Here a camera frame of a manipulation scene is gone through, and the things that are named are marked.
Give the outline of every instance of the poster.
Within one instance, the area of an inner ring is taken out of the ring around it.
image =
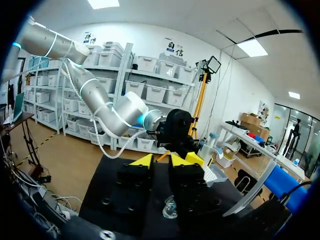
[[[258,109],[258,117],[262,120],[261,125],[264,126],[266,125],[268,121],[268,116],[269,116],[269,107],[260,101],[259,103],[259,109]]]
[[[95,37],[95,35],[91,31],[86,31],[83,34],[82,42],[84,44],[93,45],[93,44],[95,44],[96,41],[97,41],[97,38]]]

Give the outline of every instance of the storage bin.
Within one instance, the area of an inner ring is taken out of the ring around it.
[[[151,150],[155,140],[154,139],[146,139],[148,135],[143,134],[136,137],[138,141],[138,149],[140,150]]]
[[[110,144],[110,142],[111,142],[110,136],[107,135],[107,134],[102,130],[101,127],[98,127],[97,129],[98,129],[98,133],[101,133],[101,132],[103,133],[103,134],[99,134],[99,135],[98,135],[100,144],[101,144],[102,146],[105,145],[105,144]],[[91,143],[92,143],[92,144],[95,144],[95,145],[99,145],[95,127],[93,127],[93,126],[89,127],[89,135],[90,135]]]
[[[107,93],[114,93],[116,89],[116,79],[108,78],[108,77],[97,77],[96,78],[104,87]]]
[[[167,89],[163,98],[163,102],[169,105],[181,107],[184,103],[186,95],[187,93],[182,91]]]
[[[86,47],[90,50],[90,53],[88,57],[85,59],[83,66],[84,67],[97,66],[99,62],[99,56],[100,56],[99,52],[101,51],[102,48],[100,46],[95,46],[95,45],[89,45]]]
[[[113,52],[113,50],[117,51],[119,55],[122,57],[124,54],[124,48],[118,42],[107,41],[102,44],[103,51]]]
[[[48,123],[56,119],[56,114],[52,110],[49,110],[49,109],[43,110],[42,114],[43,114],[43,119]]]
[[[48,86],[49,78],[48,76],[38,76],[37,85],[38,86]]]
[[[146,84],[146,86],[146,100],[155,103],[162,103],[167,88],[148,84]]]
[[[216,161],[218,164],[221,165],[221,167],[223,167],[224,169],[228,168],[231,166],[231,164],[235,161],[236,159],[232,159],[229,160],[228,158],[226,158],[225,156],[223,156],[223,158],[219,159],[218,157],[216,158]]]
[[[63,83],[63,77],[58,78],[57,75],[49,75],[48,76],[48,86],[49,87],[57,87],[62,86]]]
[[[147,57],[147,56],[138,56],[138,70],[154,73],[155,67],[158,59]]]
[[[179,79],[182,80],[186,84],[190,84],[196,74],[196,70],[185,67],[185,66],[179,66],[177,69]]]
[[[158,65],[158,74],[163,76],[174,77],[177,71],[178,65],[168,62],[168,61],[159,61]]]
[[[49,68],[51,69],[58,69],[61,66],[61,61],[59,60],[51,60],[49,62]]]
[[[134,92],[141,98],[145,85],[145,83],[141,82],[125,81],[125,93]]]
[[[89,109],[86,107],[85,103],[81,100],[78,100],[78,111],[83,115],[90,115]]]
[[[79,133],[81,136],[90,138],[89,127],[93,126],[93,123],[86,119],[77,121],[79,127]]]
[[[76,98],[64,98],[63,99],[63,107],[64,110],[69,112],[78,111],[78,99]]]
[[[50,92],[36,92],[35,95],[36,95],[36,102],[38,104],[49,102]]]
[[[119,67],[122,56],[111,52],[101,52],[99,57],[99,66]]]
[[[79,126],[78,126],[76,118],[67,119],[66,122],[68,123],[69,130],[74,131],[74,132],[79,131]]]

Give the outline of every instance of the shelf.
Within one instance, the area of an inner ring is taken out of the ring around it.
[[[127,73],[131,73],[131,74],[136,74],[136,75],[142,75],[142,76],[148,76],[148,77],[152,77],[152,78],[157,78],[157,79],[164,79],[164,80],[168,80],[168,81],[171,81],[171,82],[188,85],[188,86],[191,86],[191,87],[195,86],[194,83],[187,83],[187,82],[184,82],[181,79],[174,78],[174,77],[171,77],[171,76],[160,75],[160,74],[157,74],[157,73],[154,73],[154,72],[132,70],[132,69],[127,69],[126,72]]]
[[[34,86],[36,89],[48,89],[48,90],[56,90],[56,86]]]
[[[64,114],[69,114],[69,115],[76,116],[76,117],[83,118],[83,119],[91,119],[90,115],[81,114],[81,113],[79,113],[79,111],[65,111],[65,110],[63,110],[62,112]]]
[[[71,131],[68,128],[66,128],[65,129],[65,133],[69,134],[69,135],[72,135],[72,136],[75,136],[77,138],[81,138],[81,139],[85,139],[85,140],[91,141],[90,137],[82,136],[78,131]]]
[[[29,100],[29,99],[23,99],[23,101],[25,101],[25,102],[27,102],[27,103],[30,103],[30,104],[35,104],[35,102],[34,102],[34,101]]]
[[[116,66],[86,66],[87,70],[109,70],[109,71],[119,71],[119,67]]]
[[[36,102],[35,105],[37,105],[39,107],[42,107],[42,108],[45,108],[45,109],[52,110],[52,111],[56,110],[56,103],[52,102],[52,101],[48,101],[48,102],[45,102],[45,103],[37,103]]]
[[[167,152],[167,151],[159,151],[158,148],[154,144],[152,145],[151,150],[139,149],[137,141],[136,140],[133,140],[133,141],[134,141],[133,142],[133,146],[132,147],[126,147],[125,149],[132,150],[132,151],[143,152],[143,153],[150,153],[150,154],[164,154],[164,153]]]

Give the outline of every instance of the floor tape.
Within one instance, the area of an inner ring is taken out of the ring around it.
[[[40,143],[39,146],[43,145],[44,143],[48,142],[50,139],[52,139],[54,136],[58,135],[58,133],[56,132],[55,134],[49,136],[46,140],[44,140],[42,143]],[[30,157],[30,153],[24,158],[22,159],[21,162],[19,162],[19,164],[17,165],[17,167],[19,167],[21,164],[24,163],[25,160],[27,160]]]

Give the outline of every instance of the fluorescent light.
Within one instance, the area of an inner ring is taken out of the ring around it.
[[[237,46],[241,48],[246,54],[248,54],[251,58],[268,55],[266,50],[256,39],[238,43]]]
[[[294,98],[294,99],[300,99],[300,94],[299,93],[294,93],[289,91],[289,96]]]
[[[93,9],[120,7],[118,0],[88,0]]]

